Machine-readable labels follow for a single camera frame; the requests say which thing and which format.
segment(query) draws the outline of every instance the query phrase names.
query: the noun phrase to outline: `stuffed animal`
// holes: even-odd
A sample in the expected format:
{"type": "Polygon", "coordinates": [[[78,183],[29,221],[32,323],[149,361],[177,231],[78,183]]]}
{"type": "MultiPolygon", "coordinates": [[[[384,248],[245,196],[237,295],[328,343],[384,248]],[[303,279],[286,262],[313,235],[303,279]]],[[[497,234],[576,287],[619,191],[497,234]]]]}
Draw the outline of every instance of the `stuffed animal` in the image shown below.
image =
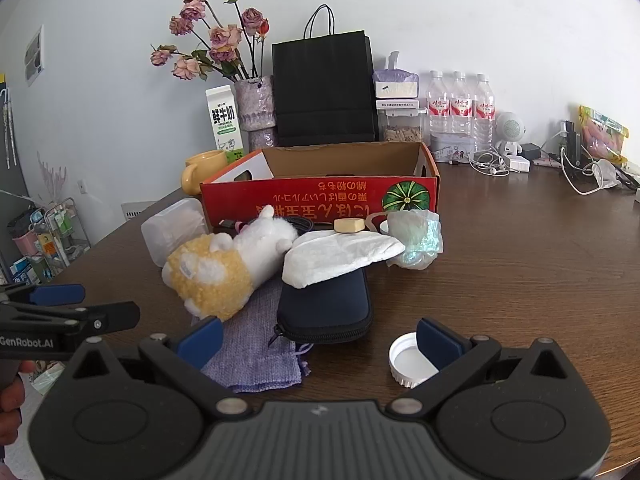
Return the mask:
{"type": "Polygon", "coordinates": [[[225,321],[277,272],[296,238],[295,227],[274,218],[268,205],[236,238],[202,235],[178,247],[162,268],[162,280],[194,316],[225,321]]]}

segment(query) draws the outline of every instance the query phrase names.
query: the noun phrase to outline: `purple cloth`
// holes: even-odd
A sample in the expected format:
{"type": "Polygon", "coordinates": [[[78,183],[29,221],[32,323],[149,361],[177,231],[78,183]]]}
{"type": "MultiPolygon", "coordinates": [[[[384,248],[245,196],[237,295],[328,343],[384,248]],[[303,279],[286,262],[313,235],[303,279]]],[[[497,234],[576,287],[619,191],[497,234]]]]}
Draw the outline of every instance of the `purple cloth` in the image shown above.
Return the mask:
{"type": "Polygon", "coordinates": [[[269,280],[240,312],[224,322],[222,348],[202,373],[234,393],[276,390],[302,382],[309,369],[296,352],[296,344],[279,337],[268,346],[281,291],[280,278],[269,280]]]}

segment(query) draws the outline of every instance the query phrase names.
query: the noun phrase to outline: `pink basket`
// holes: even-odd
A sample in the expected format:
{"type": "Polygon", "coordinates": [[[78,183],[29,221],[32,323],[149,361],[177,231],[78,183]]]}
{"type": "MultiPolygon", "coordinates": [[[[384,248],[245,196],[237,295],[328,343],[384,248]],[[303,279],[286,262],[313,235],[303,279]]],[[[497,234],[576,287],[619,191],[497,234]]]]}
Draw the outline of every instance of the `pink basket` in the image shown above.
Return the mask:
{"type": "Polygon", "coordinates": [[[20,238],[14,238],[15,244],[18,246],[18,249],[23,256],[37,256],[39,254],[36,249],[37,241],[38,237],[34,231],[29,231],[20,238]]]}

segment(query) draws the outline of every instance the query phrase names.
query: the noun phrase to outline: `navy blue case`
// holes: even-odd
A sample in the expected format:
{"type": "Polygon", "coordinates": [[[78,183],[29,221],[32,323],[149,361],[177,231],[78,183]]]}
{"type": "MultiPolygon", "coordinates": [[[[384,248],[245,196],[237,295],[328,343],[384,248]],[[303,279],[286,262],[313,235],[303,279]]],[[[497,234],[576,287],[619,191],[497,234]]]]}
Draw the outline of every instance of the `navy blue case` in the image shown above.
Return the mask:
{"type": "Polygon", "coordinates": [[[361,338],[373,321],[364,269],[305,288],[284,283],[276,336],[296,343],[345,343],[361,338]]]}

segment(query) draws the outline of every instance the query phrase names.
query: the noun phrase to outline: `black paper bag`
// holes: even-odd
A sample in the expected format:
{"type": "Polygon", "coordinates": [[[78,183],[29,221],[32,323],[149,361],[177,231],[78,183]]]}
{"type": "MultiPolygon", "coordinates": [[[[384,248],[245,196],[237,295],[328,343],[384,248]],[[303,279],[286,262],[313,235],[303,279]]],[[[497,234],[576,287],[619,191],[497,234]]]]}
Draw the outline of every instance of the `black paper bag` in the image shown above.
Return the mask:
{"type": "Polygon", "coordinates": [[[334,34],[320,6],[302,40],[272,47],[274,100],[281,146],[366,142],[378,138],[373,63],[363,30],[334,34]],[[329,35],[306,38],[318,12],[329,35]]]}

